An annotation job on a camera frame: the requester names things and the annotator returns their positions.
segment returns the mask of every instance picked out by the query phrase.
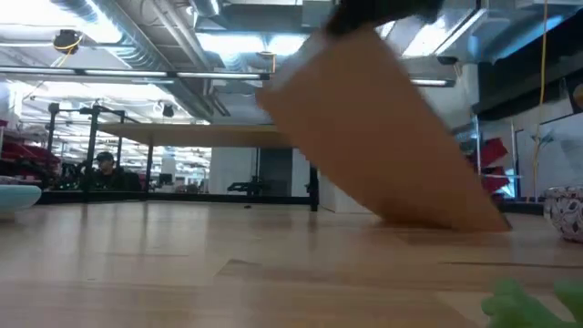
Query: cardboard piece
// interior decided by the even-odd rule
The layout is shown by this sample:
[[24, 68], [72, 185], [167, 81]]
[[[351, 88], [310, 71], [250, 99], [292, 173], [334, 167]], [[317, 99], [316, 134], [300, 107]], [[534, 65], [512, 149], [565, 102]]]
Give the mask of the cardboard piece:
[[388, 222], [507, 231], [441, 120], [371, 27], [312, 36], [263, 89], [278, 130]]

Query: green plastic toy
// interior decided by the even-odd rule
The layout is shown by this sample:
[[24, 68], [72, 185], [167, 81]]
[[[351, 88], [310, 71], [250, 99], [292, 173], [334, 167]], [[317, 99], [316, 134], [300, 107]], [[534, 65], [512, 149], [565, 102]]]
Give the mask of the green plastic toy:
[[574, 323], [559, 319], [511, 280], [496, 285], [494, 296], [482, 301], [482, 311], [490, 317], [489, 328], [583, 328], [583, 283], [557, 282], [555, 295], [571, 311]]

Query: patterned cup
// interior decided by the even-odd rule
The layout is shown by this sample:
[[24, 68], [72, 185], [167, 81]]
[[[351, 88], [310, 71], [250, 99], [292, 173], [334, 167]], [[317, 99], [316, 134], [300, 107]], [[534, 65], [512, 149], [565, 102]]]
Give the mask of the patterned cup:
[[567, 241], [583, 242], [583, 186], [545, 191], [545, 219]]

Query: cap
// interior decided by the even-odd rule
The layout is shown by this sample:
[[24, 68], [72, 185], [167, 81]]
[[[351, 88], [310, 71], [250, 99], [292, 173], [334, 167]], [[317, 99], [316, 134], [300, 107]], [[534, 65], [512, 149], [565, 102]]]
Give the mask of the cap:
[[98, 162], [101, 162], [104, 160], [113, 161], [113, 155], [109, 151], [102, 151], [102, 152], [97, 154], [97, 156], [95, 157], [95, 160]]

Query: person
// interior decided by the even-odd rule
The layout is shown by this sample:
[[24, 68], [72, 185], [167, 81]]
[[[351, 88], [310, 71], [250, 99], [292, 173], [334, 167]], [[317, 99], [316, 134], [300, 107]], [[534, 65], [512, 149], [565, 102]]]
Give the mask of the person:
[[122, 168], [115, 168], [113, 154], [103, 151], [97, 154], [95, 161], [99, 169], [93, 175], [93, 190], [126, 191], [126, 174]]

